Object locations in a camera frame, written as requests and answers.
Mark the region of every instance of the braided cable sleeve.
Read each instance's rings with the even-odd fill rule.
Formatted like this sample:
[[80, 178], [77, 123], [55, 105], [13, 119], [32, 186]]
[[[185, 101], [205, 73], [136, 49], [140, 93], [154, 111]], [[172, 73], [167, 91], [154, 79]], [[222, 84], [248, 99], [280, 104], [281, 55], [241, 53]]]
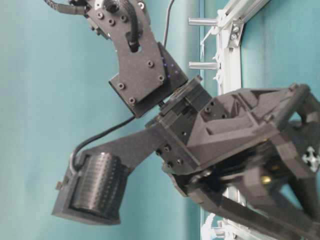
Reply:
[[52, 0], [43, 0], [50, 8], [56, 10], [62, 14], [72, 14], [72, 15], [85, 15], [85, 6], [72, 6], [56, 3]]
[[129, 41], [131, 44], [137, 43], [139, 38], [139, 27], [138, 17], [134, 6], [128, 0], [105, 0], [103, 5], [105, 10], [110, 13], [117, 12], [120, 7], [125, 9], [131, 21], [131, 35]]

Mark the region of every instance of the aluminum frame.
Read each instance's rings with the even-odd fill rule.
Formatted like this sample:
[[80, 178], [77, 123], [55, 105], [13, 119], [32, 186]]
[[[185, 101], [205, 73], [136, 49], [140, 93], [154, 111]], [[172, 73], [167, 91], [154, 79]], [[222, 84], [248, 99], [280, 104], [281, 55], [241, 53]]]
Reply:
[[[218, 17], [210, 18], [192, 18], [188, 19], [191, 26], [211, 26], [204, 39], [201, 41], [201, 56], [205, 53], [205, 41], [210, 35], [216, 35], [216, 54], [213, 57], [215, 62], [190, 62], [190, 69], [201, 70], [217, 70], [214, 80], [217, 81], [218, 95], [235, 91], [242, 87], [242, 71], [241, 71], [241, 37], [243, 34], [244, 24], [247, 23], [261, 8], [263, 8], [270, 0], [230, 0], [223, 9], [218, 10]], [[225, 192], [226, 197], [232, 199], [232, 196], [240, 197], [239, 190], [230, 187]], [[246, 200], [233, 199], [241, 204], [246, 205]], [[204, 217], [204, 210], [201, 210], [201, 217]], [[201, 223], [201, 230], [204, 229], [205, 223]], [[236, 236], [244, 240], [266, 240], [271, 239], [263, 236], [258, 232], [248, 231], [239, 224], [231, 224], [227, 219], [220, 221], [221, 227], [212, 228], [208, 231], [222, 233], [220, 236], [225, 239], [234, 239]]]

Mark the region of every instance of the metal rod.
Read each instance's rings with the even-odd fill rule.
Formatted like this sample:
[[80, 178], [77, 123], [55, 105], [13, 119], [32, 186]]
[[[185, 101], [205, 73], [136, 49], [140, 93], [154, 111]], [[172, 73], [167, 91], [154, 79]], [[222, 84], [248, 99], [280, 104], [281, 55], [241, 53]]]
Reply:
[[216, 62], [189, 62], [189, 69], [205, 69], [205, 70], [219, 70], [220, 64]]
[[218, 26], [216, 18], [193, 18], [189, 17], [189, 25], [193, 26]]

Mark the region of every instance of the screw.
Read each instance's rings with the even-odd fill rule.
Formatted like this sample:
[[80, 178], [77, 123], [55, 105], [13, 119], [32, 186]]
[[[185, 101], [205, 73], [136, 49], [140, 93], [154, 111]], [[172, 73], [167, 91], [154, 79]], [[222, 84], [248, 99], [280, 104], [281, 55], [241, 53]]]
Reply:
[[151, 60], [149, 60], [146, 64], [148, 65], [149, 68], [153, 68], [155, 65], [154, 62]]
[[122, 16], [120, 17], [120, 19], [121, 19], [121, 21], [124, 22], [124, 23], [128, 20], [127, 16], [125, 16], [125, 15], [122, 15]]
[[126, 85], [124, 83], [120, 82], [120, 83], [118, 83], [118, 88], [123, 90], [126, 88]]
[[210, 108], [210, 107], [206, 107], [206, 108], [204, 109], [204, 112], [205, 112], [206, 114], [210, 114], [210, 113], [211, 113], [211, 108]]
[[231, 35], [231, 40], [236, 40], [237, 38], [238, 38], [237, 34], [234, 33]]
[[164, 147], [164, 150], [165, 150], [166, 152], [170, 152], [171, 147], [170, 147], [169, 145], [166, 145], [166, 146]]
[[161, 156], [161, 154], [162, 154], [162, 152], [161, 152], [161, 150], [160, 150], [160, 149], [158, 149], [157, 151], [155, 151], [155, 155], [157, 155], [157, 156]]
[[172, 168], [174, 165], [172, 164], [172, 162], [168, 162], [168, 163], [166, 164], [166, 166], [167, 166], [168, 169], [170, 169], [170, 168]]
[[113, 20], [112, 18], [110, 18], [108, 22], [110, 26], [114, 26], [116, 24], [115, 20]]
[[233, 29], [232, 29], [232, 31], [233, 31], [234, 33], [239, 32], [239, 30], [240, 30], [240, 28], [239, 28], [238, 26], [234, 26]]
[[274, 119], [274, 116], [272, 114], [268, 114], [264, 117], [264, 120], [268, 123], [270, 122], [272, 119]]
[[129, 103], [130, 103], [131, 105], [135, 105], [136, 100], [135, 100], [133, 97], [130, 97], [130, 98], [129, 98]]
[[298, 84], [295, 82], [289, 86], [289, 90], [292, 92], [298, 87]]
[[142, 1], [138, 2], [138, 5], [141, 9], [145, 9], [145, 4]]
[[184, 161], [181, 159], [177, 159], [176, 163], [181, 166], [182, 164], [184, 164]]
[[97, 16], [98, 19], [100, 19], [100, 20], [105, 17], [104, 14], [103, 14], [102, 12], [100, 12], [100, 11], [97, 12], [96, 16]]
[[267, 184], [271, 183], [271, 181], [272, 181], [272, 179], [269, 176], [262, 176], [261, 177], [261, 182], [264, 185], [267, 185]]
[[165, 81], [165, 77], [164, 76], [159, 75], [158, 79], [159, 79], [160, 84], [164, 84], [164, 81]]

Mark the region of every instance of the teal backdrop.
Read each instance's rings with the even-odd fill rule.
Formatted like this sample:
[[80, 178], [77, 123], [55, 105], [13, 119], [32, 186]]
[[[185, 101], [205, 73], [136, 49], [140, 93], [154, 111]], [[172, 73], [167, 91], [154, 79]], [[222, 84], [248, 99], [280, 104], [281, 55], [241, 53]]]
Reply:
[[[169, 0], [146, 3], [162, 41]], [[167, 43], [190, 78], [199, 74], [188, 70], [189, 60], [199, 60], [199, 28], [187, 19], [199, 11], [198, 0], [176, 0]], [[42, 0], [3, 1], [0, 13], [0, 239], [199, 239], [199, 207], [176, 191], [155, 154], [129, 177], [121, 225], [51, 216], [75, 145], [131, 116], [108, 83], [117, 56], [84, 17], [59, 14]], [[95, 144], [142, 130], [157, 111]]]

